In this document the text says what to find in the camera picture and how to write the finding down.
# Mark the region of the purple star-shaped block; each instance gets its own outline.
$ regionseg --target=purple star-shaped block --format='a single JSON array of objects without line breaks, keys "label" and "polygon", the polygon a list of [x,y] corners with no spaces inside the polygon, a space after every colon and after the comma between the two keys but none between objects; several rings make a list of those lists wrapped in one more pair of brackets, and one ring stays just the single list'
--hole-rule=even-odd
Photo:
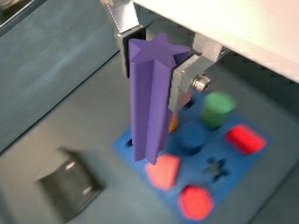
[{"label": "purple star-shaped block", "polygon": [[168,109],[170,73],[189,47],[168,43],[165,34],[150,41],[129,39],[130,123],[134,160],[154,164],[164,149],[172,111]]}]

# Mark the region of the black object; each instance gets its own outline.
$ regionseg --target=black object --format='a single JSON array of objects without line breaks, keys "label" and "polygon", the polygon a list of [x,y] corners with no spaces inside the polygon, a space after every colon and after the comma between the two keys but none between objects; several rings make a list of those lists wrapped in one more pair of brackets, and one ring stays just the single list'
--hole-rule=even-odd
[{"label": "black object", "polygon": [[58,148],[58,153],[63,162],[50,174],[37,180],[37,183],[62,222],[67,222],[103,190],[103,184],[93,178],[78,153],[63,148]]}]

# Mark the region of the screw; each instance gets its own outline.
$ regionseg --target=screw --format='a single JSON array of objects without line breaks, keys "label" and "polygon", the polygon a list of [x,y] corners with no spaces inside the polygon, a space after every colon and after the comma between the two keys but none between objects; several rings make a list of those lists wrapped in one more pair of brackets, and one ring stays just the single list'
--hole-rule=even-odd
[{"label": "screw", "polygon": [[204,76],[204,73],[198,74],[194,76],[192,82],[190,82],[190,87],[196,89],[200,93],[205,92],[210,84],[210,79]]}]

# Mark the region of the star-shaped hole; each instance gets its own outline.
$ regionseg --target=star-shaped hole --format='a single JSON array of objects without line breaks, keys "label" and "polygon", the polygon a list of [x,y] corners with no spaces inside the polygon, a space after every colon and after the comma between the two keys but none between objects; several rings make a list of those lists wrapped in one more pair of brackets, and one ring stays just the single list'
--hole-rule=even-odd
[{"label": "star-shaped hole", "polygon": [[225,164],[224,159],[216,160],[213,157],[210,157],[206,162],[208,166],[205,167],[202,172],[212,176],[213,182],[216,182],[221,177],[229,175],[229,172],[222,168]]}]

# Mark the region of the shape sorter hole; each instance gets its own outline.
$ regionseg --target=shape sorter hole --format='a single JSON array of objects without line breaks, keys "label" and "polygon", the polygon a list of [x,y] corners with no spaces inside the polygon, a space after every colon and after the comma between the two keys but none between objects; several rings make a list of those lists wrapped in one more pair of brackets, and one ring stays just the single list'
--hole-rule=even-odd
[{"label": "shape sorter hole", "polygon": [[226,177],[229,175],[229,172],[224,168],[226,163],[224,158],[216,160],[213,157],[209,157],[206,159],[206,163],[208,165],[202,172],[212,176],[212,182],[216,182],[220,178]]},{"label": "shape sorter hole", "polygon": [[131,138],[126,141],[125,147],[129,148],[133,146]]},{"label": "shape sorter hole", "polygon": [[182,106],[182,109],[189,109],[189,108],[192,107],[193,103],[194,103],[194,100],[190,99],[190,100],[186,102],[186,104]]}]

